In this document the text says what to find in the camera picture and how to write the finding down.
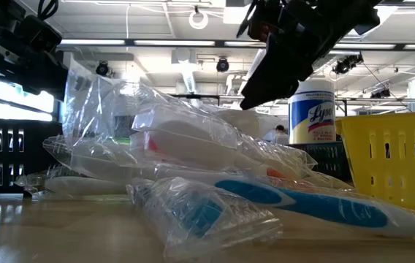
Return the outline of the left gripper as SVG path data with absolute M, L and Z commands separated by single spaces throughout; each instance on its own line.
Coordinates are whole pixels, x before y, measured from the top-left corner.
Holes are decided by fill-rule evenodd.
M 68 68 L 46 52 L 20 56 L 19 62 L 0 53 L 0 82 L 20 85 L 34 95 L 44 91 L 63 101 L 67 75 Z

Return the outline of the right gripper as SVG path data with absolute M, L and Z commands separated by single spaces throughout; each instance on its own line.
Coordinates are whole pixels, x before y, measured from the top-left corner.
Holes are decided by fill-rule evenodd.
M 354 0 L 252 0 L 236 38 L 266 44 L 242 90 L 249 110 L 291 97 L 312 65 L 354 28 Z

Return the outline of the bright window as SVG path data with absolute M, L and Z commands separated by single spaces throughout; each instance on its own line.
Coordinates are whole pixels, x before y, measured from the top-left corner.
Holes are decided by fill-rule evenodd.
M 19 85 L 0 82 L 0 119 L 56 121 L 58 103 L 52 95 L 25 92 Z

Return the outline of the bagged black round pad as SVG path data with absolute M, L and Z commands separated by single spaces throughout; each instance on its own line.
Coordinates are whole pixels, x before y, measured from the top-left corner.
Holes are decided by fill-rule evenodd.
M 84 141 L 115 142 L 130 137 L 134 116 L 153 104 L 172 104 L 173 97 L 131 79 L 103 77 L 70 61 L 66 80 L 63 135 L 68 146 Z

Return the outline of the black framed background table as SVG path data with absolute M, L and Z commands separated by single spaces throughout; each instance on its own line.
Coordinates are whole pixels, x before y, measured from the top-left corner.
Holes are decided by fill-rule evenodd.
M 221 98 L 210 94 L 171 94 L 173 104 L 194 107 L 205 111 L 219 110 Z

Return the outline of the Lysol wipes canister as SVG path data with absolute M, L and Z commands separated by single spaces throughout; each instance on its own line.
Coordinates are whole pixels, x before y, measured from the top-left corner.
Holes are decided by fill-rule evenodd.
M 335 93 L 327 80 L 306 80 L 288 100 L 291 144 L 335 142 Z

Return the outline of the black plastic basket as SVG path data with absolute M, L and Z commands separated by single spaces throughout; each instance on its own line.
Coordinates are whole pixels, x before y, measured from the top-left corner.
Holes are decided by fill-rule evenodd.
M 58 122 L 0 119 L 0 194 L 22 194 L 18 177 L 56 165 L 42 143 L 60 134 Z
M 293 144 L 316 161 L 312 170 L 330 175 L 344 182 L 351 182 L 351 170 L 342 142 Z

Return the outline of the yellow plastic basket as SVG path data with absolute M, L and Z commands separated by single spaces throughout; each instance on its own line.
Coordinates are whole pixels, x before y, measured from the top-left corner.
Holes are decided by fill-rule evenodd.
M 415 113 L 337 119 L 354 186 L 415 210 Z

